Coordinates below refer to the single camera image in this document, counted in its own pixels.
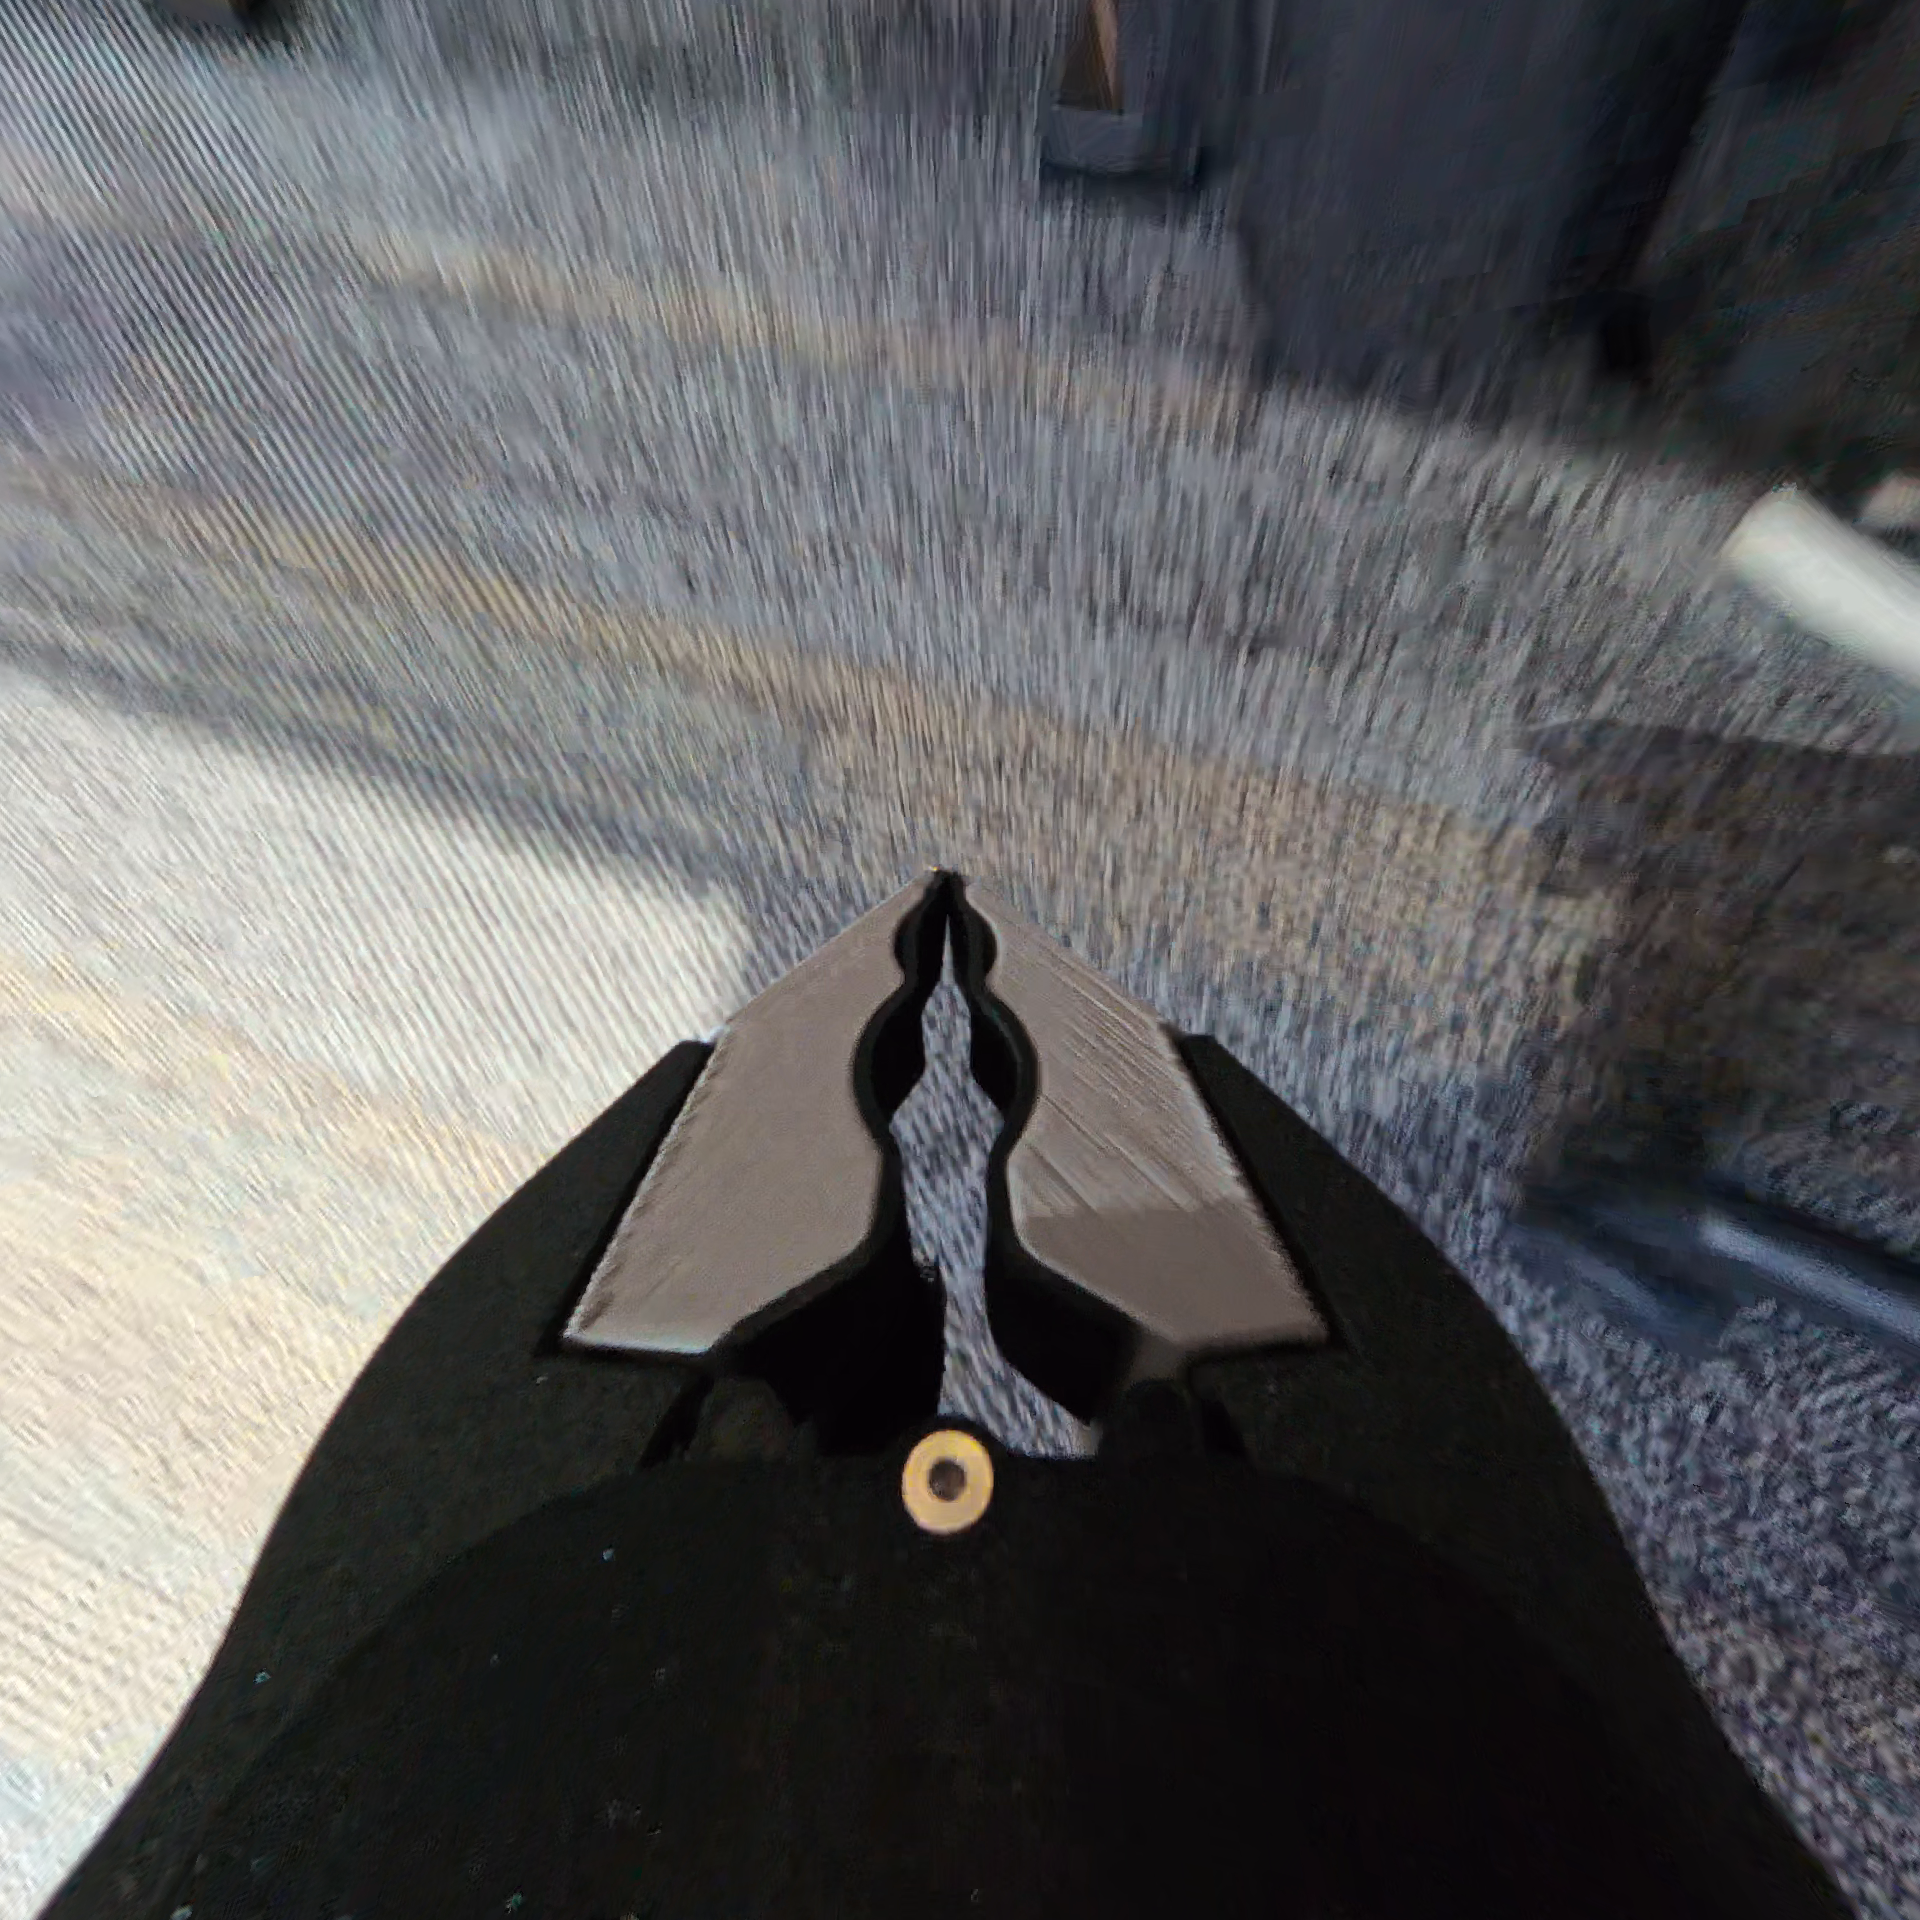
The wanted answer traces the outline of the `white metal bar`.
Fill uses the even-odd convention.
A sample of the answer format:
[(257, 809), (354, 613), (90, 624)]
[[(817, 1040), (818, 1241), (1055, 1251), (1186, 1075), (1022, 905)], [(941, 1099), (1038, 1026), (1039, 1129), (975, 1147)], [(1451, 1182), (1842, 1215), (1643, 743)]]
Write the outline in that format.
[(1734, 522), (1718, 567), (1807, 634), (1917, 685), (1917, 567), (1881, 538), (1881, 525), (1775, 486)]

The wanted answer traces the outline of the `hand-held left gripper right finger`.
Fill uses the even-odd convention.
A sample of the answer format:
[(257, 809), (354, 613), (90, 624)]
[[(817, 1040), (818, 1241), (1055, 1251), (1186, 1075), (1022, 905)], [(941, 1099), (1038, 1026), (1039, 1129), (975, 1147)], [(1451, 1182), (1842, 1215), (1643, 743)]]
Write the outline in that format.
[(971, 1072), (998, 1111), (982, 1289), (998, 1350), (1077, 1418), (1195, 1363), (1317, 1350), (1305, 1270), (1156, 1007), (948, 879)]

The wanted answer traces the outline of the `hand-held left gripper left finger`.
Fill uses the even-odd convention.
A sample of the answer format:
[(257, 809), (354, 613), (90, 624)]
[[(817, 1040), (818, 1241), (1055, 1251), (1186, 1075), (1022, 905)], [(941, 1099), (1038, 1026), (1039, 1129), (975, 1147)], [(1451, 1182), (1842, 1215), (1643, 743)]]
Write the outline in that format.
[(716, 1362), (861, 1273), (902, 1219), (950, 878), (926, 871), (708, 1042), (564, 1323), (578, 1352)]

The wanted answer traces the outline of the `dark blurred furniture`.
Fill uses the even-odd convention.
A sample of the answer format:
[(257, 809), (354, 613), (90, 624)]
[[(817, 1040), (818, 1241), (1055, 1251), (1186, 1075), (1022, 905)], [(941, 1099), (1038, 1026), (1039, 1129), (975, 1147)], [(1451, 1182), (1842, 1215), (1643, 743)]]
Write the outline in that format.
[(1733, 462), (1916, 470), (1916, 3), (1069, 3), (1061, 173), (1220, 177), (1290, 376), (1481, 415), (1594, 347)]

